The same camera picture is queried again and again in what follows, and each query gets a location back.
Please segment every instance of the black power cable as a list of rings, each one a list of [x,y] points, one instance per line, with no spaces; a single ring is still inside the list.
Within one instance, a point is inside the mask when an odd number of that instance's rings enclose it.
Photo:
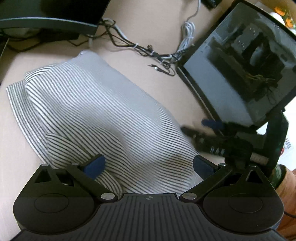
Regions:
[[[284,213],[285,213],[285,215],[289,216],[290,218],[296,218],[296,215],[292,215],[290,213],[287,213],[286,211]]]
[[[109,38],[110,38],[110,40],[111,40],[111,42],[113,43],[114,46],[116,46],[116,47],[131,47],[135,51],[137,51],[140,55],[142,55],[143,57],[150,57],[150,58],[154,58],[154,59],[158,60],[159,63],[167,71],[162,70],[161,68],[159,68],[156,65],[153,65],[153,64],[149,65],[149,66],[155,68],[155,70],[157,70],[159,72],[162,72],[162,73],[165,73],[165,74],[167,74],[169,76],[174,76],[176,74],[174,69],[171,67],[171,64],[175,63],[177,61],[176,58],[175,58],[175,61],[172,61],[172,62],[168,62],[165,59],[166,58],[171,58],[172,59],[172,57],[174,57],[174,56],[180,56],[180,55],[184,54],[185,51],[187,51],[187,49],[184,49],[184,50],[178,51],[176,53],[172,53],[172,54],[158,54],[157,52],[155,52],[153,50],[153,47],[151,45],[148,45],[147,48],[144,48],[144,47],[142,47],[142,46],[140,46],[138,44],[135,44],[135,43],[131,42],[130,40],[126,39],[122,35],[122,33],[118,30],[118,28],[115,26],[116,22],[113,21],[113,23],[111,23],[111,24],[109,22],[110,22],[109,20],[101,20],[99,22],[99,25],[102,25],[102,26],[105,27],[106,32],[107,32],[107,34],[108,34],[108,36],[109,36]],[[110,31],[111,29],[113,29],[118,36],[113,35],[111,33],[111,31]],[[120,40],[123,44],[118,44],[115,41],[114,38]]]
[[[98,38],[100,38],[100,37],[102,37],[104,35],[107,35],[107,32],[106,31],[104,33],[100,34],[100,35],[93,36],[93,37],[90,37],[90,36],[87,36],[87,35],[85,35],[85,36],[88,37],[88,38],[91,38],[91,39],[95,40],[95,39],[98,39]],[[67,40],[67,42],[69,42],[70,44],[74,45],[75,47],[79,47],[80,45],[87,43],[88,40],[82,41],[79,44],[73,43],[71,40]]]
[[[7,44],[7,48],[14,51],[14,52],[22,53],[22,52],[26,52],[28,50],[34,49],[34,48],[40,46],[41,44],[43,44],[43,42],[39,42],[37,44],[34,44],[34,45],[32,45],[32,46],[30,46],[28,48],[24,48],[24,49],[16,49],[16,48],[12,47],[11,45]]]

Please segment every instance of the folded fabric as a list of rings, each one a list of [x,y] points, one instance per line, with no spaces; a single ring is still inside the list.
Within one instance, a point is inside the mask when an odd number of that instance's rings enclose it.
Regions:
[[[91,51],[26,74],[7,94],[27,141],[54,168],[101,153],[96,181],[118,195],[179,195],[201,181],[172,115]]]

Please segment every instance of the beige table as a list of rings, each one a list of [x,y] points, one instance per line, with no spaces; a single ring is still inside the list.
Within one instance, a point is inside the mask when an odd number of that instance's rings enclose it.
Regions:
[[[232,0],[223,2],[214,10],[201,7],[192,19],[196,37],[204,34]],[[151,44],[159,53],[173,53],[180,41],[182,22],[197,7],[191,0],[111,0],[105,17],[117,21],[119,27],[133,42],[142,46]],[[0,64],[0,240],[14,237],[19,228],[14,219],[14,200],[40,164],[39,158],[26,142],[13,116],[5,88],[22,80],[32,69],[62,62],[87,48],[73,47],[67,42],[48,43],[31,51],[15,54],[6,50]],[[101,55],[132,82],[162,103],[180,124],[201,128],[205,114],[190,90],[178,77],[170,77],[148,67],[155,64],[131,50],[117,49],[106,39],[94,42],[92,50]]]

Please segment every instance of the ribbed black surface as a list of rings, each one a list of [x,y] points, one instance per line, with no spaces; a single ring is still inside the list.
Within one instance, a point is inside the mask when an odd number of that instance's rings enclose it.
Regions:
[[[113,204],[102,204],[93,219],[72,232],[38,235],[21,232],[14,241],[275,241],[285,240],[275,231],[237,235],[210,223],[195,204],[174,194],[124,194]]]

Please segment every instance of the computer monitor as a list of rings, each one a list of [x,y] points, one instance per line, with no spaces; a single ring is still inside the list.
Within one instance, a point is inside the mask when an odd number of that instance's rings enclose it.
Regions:
[[[0,29],[50,28],[94,35],[110,0],[0,0]]]
[[[296,36],[262,9],[236,0],[177,72],[210,117],[259,128],[296,96]]]

